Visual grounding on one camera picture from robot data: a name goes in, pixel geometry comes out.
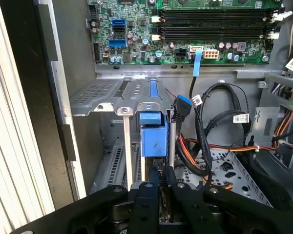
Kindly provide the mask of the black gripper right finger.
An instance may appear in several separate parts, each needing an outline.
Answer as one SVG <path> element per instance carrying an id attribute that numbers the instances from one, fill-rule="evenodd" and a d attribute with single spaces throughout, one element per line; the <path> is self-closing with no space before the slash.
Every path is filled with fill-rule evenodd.
<path id="1" fill-rule="evenodd" d="M 164 177 L 190 234 L 293 234 L 293 215 L 206 183 L 178 182 L 171 166 Z"/>

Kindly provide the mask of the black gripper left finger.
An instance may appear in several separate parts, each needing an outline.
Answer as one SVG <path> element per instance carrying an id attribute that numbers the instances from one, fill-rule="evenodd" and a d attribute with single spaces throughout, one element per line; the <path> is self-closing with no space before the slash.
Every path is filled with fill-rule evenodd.
<path id="1" fill-rule="evenodd" d="M 159 233 L 159 171 L 128 190 L 111 185 L 71 203 L 13 232 L 15 234 Z"/>

